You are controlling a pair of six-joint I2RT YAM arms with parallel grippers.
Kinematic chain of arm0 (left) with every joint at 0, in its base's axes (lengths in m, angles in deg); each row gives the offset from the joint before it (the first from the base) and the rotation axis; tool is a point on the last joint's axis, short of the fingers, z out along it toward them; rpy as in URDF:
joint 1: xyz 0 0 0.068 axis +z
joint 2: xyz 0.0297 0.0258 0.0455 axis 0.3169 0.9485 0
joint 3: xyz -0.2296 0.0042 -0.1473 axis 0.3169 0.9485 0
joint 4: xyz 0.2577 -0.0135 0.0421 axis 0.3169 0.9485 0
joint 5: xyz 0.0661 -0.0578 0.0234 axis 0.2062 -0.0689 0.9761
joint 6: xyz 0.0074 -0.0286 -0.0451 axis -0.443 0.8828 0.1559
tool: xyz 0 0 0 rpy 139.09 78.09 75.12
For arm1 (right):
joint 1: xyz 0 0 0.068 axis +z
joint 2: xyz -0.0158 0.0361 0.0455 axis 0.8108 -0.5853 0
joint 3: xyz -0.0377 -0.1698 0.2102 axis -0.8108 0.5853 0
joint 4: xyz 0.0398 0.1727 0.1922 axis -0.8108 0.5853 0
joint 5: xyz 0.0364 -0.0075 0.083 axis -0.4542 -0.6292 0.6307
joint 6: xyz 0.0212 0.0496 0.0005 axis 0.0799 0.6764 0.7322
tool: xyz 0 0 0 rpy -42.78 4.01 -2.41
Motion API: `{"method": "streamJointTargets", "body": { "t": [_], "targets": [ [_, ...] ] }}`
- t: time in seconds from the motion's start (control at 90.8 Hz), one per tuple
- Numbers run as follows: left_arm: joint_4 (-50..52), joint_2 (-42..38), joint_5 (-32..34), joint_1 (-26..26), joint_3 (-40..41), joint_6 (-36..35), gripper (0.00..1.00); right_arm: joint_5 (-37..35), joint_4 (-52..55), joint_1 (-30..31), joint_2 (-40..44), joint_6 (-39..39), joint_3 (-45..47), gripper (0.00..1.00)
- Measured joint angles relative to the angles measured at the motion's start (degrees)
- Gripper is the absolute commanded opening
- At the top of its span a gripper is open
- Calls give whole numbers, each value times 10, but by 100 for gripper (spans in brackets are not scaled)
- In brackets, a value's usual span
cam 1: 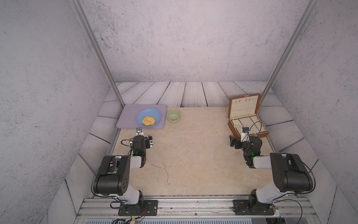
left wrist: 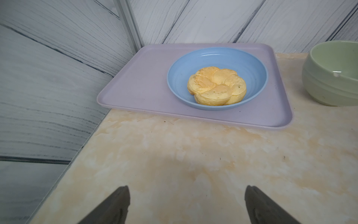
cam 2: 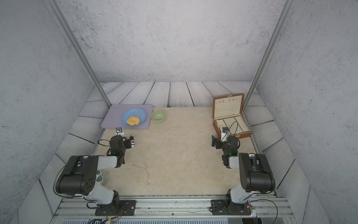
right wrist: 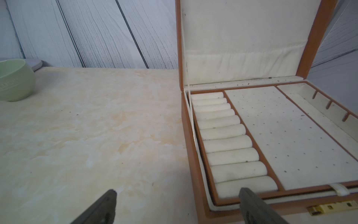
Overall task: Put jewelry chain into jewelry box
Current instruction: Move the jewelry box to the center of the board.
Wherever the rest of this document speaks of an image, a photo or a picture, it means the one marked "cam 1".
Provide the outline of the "brown wooden jewelry box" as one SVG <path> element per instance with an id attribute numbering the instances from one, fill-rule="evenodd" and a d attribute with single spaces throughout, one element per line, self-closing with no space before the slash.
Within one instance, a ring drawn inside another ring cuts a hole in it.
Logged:
<path id="1" fill-rule="evenodd" d="M 268 129 L 258 117 L 261 94 L 233 97 L 229 100 L 228 126 L 234 137 L 240 138 L 243 127 L 249 128 L 249 136 L 267 137 Z"/>

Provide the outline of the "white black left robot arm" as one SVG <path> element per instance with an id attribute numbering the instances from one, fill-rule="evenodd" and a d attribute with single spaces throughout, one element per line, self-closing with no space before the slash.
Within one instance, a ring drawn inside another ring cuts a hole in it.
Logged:
<path id="1" fill-rule="evenodd" d="M 130 185 L 130 171 L 143 168 L 146 150 L 153 146 L 152 136 L 137 135 L 129 139 L 128 155 L 105 156 L 92 181 L 92 193 L 97 197 L 118 200 L 125 208 L 144 209 L 143 193 Z"/>

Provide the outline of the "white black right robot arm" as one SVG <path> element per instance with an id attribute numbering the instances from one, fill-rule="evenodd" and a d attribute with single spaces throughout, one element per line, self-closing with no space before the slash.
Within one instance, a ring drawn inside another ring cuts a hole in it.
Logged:
<path id="1" fill-rule="evenodd" d="M 314 191 L 316 180 L 309 168 L 296 154 L 270 153 L 261 155 L 262 140 L 255 136 L 238 139 L 229 136 L 230 146 L 243 151 L 246 165 L 251 169 L 270 169 L 273 181 L 249 195 L 247 208 L 265 212 L 273 202 L 287 194 L 308 194 Z"/>

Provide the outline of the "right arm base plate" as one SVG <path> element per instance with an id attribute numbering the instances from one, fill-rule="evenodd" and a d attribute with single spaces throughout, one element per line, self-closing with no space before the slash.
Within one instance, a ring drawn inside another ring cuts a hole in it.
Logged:
<path id="1" fill-rule="evenodd" d="M 249 200 L 233 200 L 233 212 L 238 216 L 273 216 L 275 214 L 272 204 L 250 202 Z"/>

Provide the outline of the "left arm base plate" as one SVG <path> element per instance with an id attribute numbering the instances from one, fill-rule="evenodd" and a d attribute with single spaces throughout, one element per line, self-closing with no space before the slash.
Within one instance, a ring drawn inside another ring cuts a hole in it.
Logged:
<path id="1" fill-rule="evenodd" d="M 144 200 L 137 204 L 121 204 L 118 209 L 119 216 L 156 216 L 158 212 L 158 200 Z"/>

